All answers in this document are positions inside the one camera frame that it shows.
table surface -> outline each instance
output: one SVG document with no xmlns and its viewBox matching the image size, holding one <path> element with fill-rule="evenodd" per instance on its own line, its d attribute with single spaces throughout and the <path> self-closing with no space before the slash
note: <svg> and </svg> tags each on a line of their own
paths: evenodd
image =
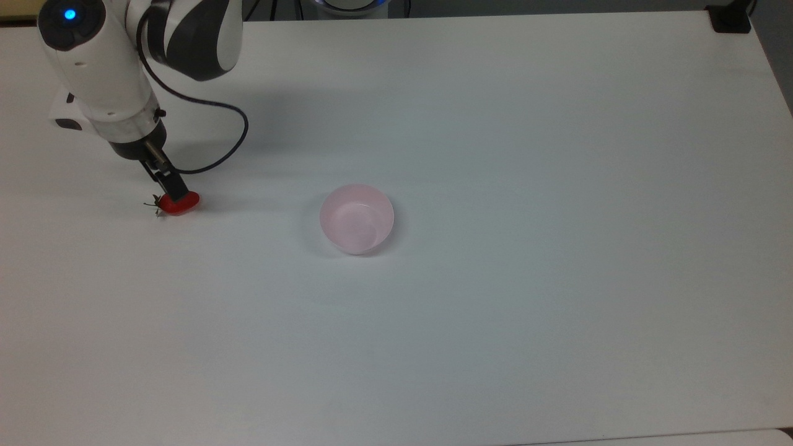
<svg viewBox="0 0 793 446">
<path fill-rule="evenodd" d="M 703 12 L 246 25 L 156 218 L 0 30 L 0 443 L 481 446 L 793 425 L 793 121 Z M 166 150 L 239 118 L 161 90 Z M 396 226 L 345 256 L 324 196 Z"/>
</svg>

pink bowl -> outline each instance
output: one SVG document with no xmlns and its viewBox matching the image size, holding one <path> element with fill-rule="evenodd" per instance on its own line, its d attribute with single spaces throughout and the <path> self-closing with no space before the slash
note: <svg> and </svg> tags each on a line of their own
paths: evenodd
<svg viewBox="0 0 793 446">
<path fill-rule="evenodd" d="M 363 254 L 391 233 L 394 208 L 382 192 L 366 184 L 348 184 L 325 198 L 320 226 L 325 236 L 347 254 Z"/>
</svg>

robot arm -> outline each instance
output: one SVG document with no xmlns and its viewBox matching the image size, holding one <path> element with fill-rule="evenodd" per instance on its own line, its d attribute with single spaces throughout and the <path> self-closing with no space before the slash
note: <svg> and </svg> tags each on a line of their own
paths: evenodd
<svg viewBox="0 0 793 446">
<path fill-rule="evenodd" d="M 242 0 L 132 0 L 126 14 L 132 42 L 146 10 L 145 50 L 157 62 L 197 81 L 234 68 L 242 46 Z"/>
<path fill-rule="evenodd" d="M 139 160 L 167 199 L 179 202 L 189 191 L 162 150 L 164 112 L 135 45 L 148 1 L 44 3 L 38 29 L 63 84 L 50 118 L 66 129 L 96 133 L 119 156 Z M 154 0 L 147 16 L 142 49 L 155 60 L 196 80 L 214 79 L 236 64 L 241 0 Z"/>
</svg>

